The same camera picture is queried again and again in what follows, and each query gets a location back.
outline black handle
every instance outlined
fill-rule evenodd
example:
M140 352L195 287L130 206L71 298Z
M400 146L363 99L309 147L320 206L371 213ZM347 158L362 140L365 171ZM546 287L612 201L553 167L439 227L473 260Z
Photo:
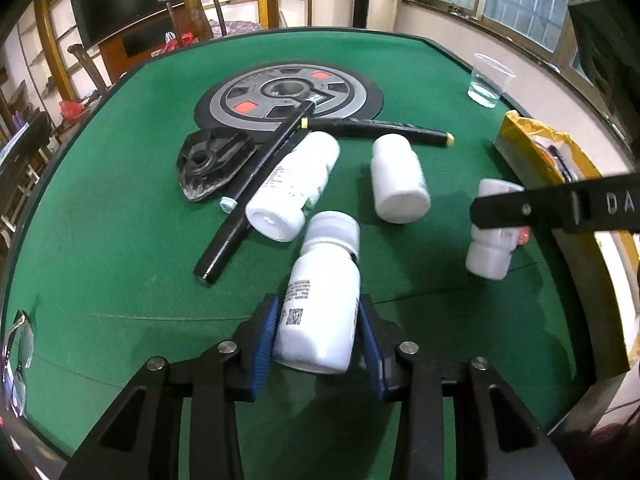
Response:
M256 177L244 188L242 195L238 197L236 208L222 222L193 269L194 275L199 280L212 285L220 277L231 256L238 250L251 228L244 214L246 204L284 156L291 153L305 136L306 130L298 130L290 136L289 141L263 165Z
M229 186L227 186L224 198L228 199L229 202L238 203L244 191L255 179L256 175L258 175L262 170L263 166L270 160L273 154L276 153L285 142L287 142L293 132L298 129L302 117L311 115L315 108L315 101L302 101L302 104L300 104L295 111L290 113L287 118L282 121L280 126L278 126L278 129L273 134L273 140L271 142L265 142L262 147L251 156L249 161L240 169L240 171L238 171L238 174L236 174ZM223 210L226 213L229 213L232 208L229 207L227 209L223 207Z
M310 130L323 130L335 137L354 139L377 139L386 134L400 134L412 144L446 147L453 144L453 135L442 130L432 130L413 124L388 123L370 119L323 119L311 118Z

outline white pill bottle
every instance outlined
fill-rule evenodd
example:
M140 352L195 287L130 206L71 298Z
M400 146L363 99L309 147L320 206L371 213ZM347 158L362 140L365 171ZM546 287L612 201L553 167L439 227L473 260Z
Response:
M313 216L291 271L273 358L316 374L347 371L360 301L360 228L350 216Z
M298 236L339 155L340 145L331 135L310 132L247 203L244 213L253 228L277 242Z
M478 186L478 196L489 196L513 191L523 191L522 186L484 178ZM471 225L472 242L466 255L466 270L488 280L503 280L511 263L511 253L518 246L519 227L478 229Z
M371 184L376 214L387 222L414 222L431 207L418 155L401 135L387 134L373 143Z

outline wooden chair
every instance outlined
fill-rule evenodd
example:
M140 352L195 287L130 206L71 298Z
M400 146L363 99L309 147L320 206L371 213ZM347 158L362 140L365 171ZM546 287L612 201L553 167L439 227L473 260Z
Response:
M69 46L66 51L76 56L82 68L86 70L89 78L94 82L95 87L98 89L98 94L101 96L107 95L107 84L104 82L104 79L102 79L100 72L98 72L98 67L95 65L94 60L87 54L84 47L76 43Z
M169 11L169 16L171 16L171 22L174 26L175 39L178 42L178 46L182 47L182 35L180 34L180 27L178 26L178 22L175 17L174 12L174 4L176 3L184 3L184 7L187 9L189 13L189 19L191 21L191 27L193 29L193 33L198 38L198 41L209 41L213 40L213 30L211 30L211 25L209 25L209 20L204 13L204 9L202 8L202 2L200 0L158 0L162 4L166 4L166 8ZM213 4L216 7L216 14L218 15L218 21L220 22L220 31L222 31L222 35L226 36L226 25L225 19L222 15L222 7L220 6L219 0L213 0Z

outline red plastic bag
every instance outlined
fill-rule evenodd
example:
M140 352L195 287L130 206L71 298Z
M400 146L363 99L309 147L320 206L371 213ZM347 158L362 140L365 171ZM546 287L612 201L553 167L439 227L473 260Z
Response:
M60 101L60 113L67 121L75 121L84 112L84 106L71 101Z
M192 32L187 32L186 34L182 35L182 43L184 44L184 46L190 45L191 43L193 43L193 40L195 39L196 37L193 35ZM169 43L165 44L164 47L162 47L160 54L164 54L165 52L171 52L176 48L178 48L178 40L171 40Z

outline plastic cup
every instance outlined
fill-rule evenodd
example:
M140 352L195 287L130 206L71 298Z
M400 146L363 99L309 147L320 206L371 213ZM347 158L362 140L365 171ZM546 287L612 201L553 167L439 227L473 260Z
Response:
M486 56L474 54L474 69L466 94L486 108L494 108L506 87L516 75L502 63Z

